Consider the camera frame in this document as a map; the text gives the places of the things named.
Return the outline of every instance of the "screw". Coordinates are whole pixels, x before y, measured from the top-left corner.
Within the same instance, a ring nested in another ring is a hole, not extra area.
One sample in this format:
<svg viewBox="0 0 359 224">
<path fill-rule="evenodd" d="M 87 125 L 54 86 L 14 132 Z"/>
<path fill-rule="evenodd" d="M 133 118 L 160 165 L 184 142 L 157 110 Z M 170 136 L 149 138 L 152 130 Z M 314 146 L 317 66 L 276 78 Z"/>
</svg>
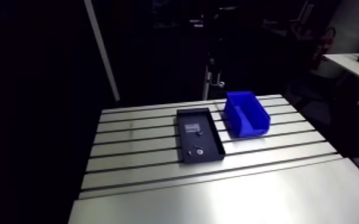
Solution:
<svg viewBox="0 0 359 224">
<path fill-rule="evenodd" d="M 193 145 L 193 147 L 194 147 L 194 148 L 198 148 L 198 149 L 200 149 L 200 150 L 203 150 L 203 148 L 202 148 L 202 147 L 197 146 L 197 145 Z"/>
</svg>

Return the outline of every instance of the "white table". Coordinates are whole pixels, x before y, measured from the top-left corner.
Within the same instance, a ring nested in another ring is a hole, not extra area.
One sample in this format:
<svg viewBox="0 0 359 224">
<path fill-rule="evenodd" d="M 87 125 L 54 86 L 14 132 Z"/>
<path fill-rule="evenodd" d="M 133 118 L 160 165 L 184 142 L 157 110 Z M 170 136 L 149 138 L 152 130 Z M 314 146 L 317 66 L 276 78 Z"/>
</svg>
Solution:
<svg viewBox="0 0 359 224">
<path fill-rule="evenodd" d="M 359 170 L 281 95 L 258 99 L 271 127 L 249 139 L 224 99 L 104 110 L 69 223 L 359 223 Z M 200 107 L 227 156 L 180 164 L 176 111 Z"/>
<path fill-rule="evenodd" d="M 359 54 L 325 54 L 324 56 L 359 77 L 359 62 L 357 61 Z"/>
</svg>

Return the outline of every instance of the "black tray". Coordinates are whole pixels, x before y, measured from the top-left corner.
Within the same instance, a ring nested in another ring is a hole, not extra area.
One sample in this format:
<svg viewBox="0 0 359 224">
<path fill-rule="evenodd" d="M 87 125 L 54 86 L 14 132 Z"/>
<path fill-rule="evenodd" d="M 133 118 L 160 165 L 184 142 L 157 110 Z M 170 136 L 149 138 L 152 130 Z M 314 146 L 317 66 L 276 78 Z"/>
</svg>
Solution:
<svg viewBox="0 0 359 224">
<path fill-rule="evenodd" d="M 177 124 L 181 140 L 178 154 L 183 163 L 203 163 L 225 157 L 208 108 L 177 110 Z"/>
</svg>

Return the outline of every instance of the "white pole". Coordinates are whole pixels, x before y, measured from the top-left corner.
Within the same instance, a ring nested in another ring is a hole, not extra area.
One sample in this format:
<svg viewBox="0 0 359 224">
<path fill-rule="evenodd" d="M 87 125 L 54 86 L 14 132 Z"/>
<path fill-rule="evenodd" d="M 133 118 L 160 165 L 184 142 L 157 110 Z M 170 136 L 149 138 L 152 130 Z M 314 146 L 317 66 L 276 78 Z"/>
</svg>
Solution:
<svg viewBox="0 0 359 224">
<path fill-rule="evenodd" d="M 107 73 L 107 78 L 109 78 L 110 86 L 112 87 L 113 95 L 115 101 L 120 101 L 120 94 L 116 86 L 116 81 L 114 80 L 112 67 L 110 66 L 109 57 L 107 56 L 106 48 L 104 47 L 103 38 L 101 37 L 99 25 L 97 23 L 95 11 L 93 9 L 92 0 L 84 0 L 86 11 L 88 12 L 89 19 L 91 21 L 93 33 L 96 38 L 97 46 L 99 47 L 101 59 L 103 60 L 104 69 Z"/>
</svg>

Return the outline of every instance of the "metal table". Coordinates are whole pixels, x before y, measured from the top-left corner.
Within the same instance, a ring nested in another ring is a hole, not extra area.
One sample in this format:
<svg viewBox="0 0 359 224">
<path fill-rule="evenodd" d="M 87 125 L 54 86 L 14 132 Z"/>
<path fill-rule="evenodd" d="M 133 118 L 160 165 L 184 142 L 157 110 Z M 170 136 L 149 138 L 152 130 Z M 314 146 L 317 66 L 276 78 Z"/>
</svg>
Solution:
<svg viewBox="0 0 359 224">
<path fill-rule="evenodd" d="M 359 170 L 281 95 L 269 132 L 227 130 L 225 99 L 104 110 L 69 223 L 359 223 Z M 227 156 L 184 165 L 177 109 L 208 107 Z"/>
</svg>

